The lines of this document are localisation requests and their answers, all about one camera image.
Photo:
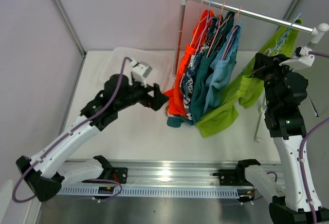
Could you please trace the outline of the light blue shorts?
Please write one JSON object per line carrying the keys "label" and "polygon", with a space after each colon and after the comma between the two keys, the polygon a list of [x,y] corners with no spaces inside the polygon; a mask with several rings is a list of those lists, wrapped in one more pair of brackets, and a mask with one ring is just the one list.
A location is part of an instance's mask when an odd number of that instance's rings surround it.
{"label": "light blue shorts", "polygon": [[209,111],[218,108],[221,105],[221,92],[228,85],[232,75],[232,71],[236,65],[236,57],[240,44],[242,25],[238,23],[236,24],[235,28],[236,31],[231,39],[226,58],[224,60],[221,60],[224,50],[227,46],[227,41],[231,36],[231,31],[226,36],[227,40],[223,44],[221,50],[217,53],[215,59],[210,64],[210,68],[213,70],[213,73],[211,73],[206,80],[206,88],[208,92],[205,98],[203,115],[205,115]]}

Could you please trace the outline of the blue wire hanger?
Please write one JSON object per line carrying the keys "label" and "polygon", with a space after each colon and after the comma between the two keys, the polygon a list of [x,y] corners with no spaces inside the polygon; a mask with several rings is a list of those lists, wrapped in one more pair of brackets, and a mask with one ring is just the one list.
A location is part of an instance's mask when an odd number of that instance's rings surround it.
{"label": "blue wire hanger", "polygon": [[259,52],[267,56],[283,54],[289,57],[295,50],[298,34],[299,31],[297,29],[284,26],[279,27]]}

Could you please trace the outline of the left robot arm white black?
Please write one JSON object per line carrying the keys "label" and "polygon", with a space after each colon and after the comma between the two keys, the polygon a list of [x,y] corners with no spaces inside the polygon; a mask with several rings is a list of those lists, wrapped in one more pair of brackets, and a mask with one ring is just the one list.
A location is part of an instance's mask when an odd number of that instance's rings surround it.
{"label": "left robot arm white black", "polygon": [[76,166],[63,163],[85,142],[118,118],[118,113],[137,103],[158,111],[168,101],[158,84],[142,84],[123,74],[114,74],[95,98],[80,111],[75,122],[46,148],[32,157],[21,156],[16,166],[40,202],[53,198],[61,188],[78,182],[116,183],[111,163],[99,155]]}

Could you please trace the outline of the lime green shorts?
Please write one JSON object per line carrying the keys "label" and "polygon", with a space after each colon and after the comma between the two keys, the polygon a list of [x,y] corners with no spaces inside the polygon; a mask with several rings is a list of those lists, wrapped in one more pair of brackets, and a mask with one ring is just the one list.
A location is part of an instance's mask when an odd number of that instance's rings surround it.
{"label": "lime green shorts", "polygon": [[243,108],[252,107],[264,91],[264,82],[252,77],[255,58],[222,91],[221,105],[207,112],[196,124],[201,136],[207,138],[227,129],[239,116],[235,103]]}

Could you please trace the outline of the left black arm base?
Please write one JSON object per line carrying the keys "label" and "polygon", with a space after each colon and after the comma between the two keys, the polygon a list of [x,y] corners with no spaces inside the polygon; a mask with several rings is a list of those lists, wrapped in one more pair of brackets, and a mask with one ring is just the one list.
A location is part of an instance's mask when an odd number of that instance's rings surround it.
{"label": "left black arm base", "polygon": [[113,167],[112,164],[103,156],[95,156],[98,162],[100,162],[103,170],[96,182],[102,183],[105,180],[112,180],[120,184],[126,184],[128,177],[128,168],[127,167]]}

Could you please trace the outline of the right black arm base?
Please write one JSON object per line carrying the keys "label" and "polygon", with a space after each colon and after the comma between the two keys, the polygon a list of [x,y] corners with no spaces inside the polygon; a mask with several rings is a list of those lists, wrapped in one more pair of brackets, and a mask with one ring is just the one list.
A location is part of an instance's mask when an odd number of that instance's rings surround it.
{"label": "right black arm base", "polygon": [[245,169],[253,165],[261,164],[256,159],[239,160],[234,169],[220,169],[212,175],[219,179],[221,186],[252,186],[246,180]]}

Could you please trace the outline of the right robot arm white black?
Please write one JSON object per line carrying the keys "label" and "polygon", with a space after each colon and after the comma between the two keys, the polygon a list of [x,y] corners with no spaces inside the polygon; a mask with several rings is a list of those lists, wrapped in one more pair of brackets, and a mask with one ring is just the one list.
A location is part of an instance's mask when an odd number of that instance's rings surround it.
{"label": "right robot arm white black", "polygon": [[283,54],[255,55],[253,76],[264,82],[265,123],[277,148],[284,178],[278,185],[260,165],[235,171],[235,180],[251,183],[268,203],[273,223],[325,223],[328,209],[323,207],[311,175],[306,131],[299,105],[307,98],[308,81],[293,71],[296,63]]}

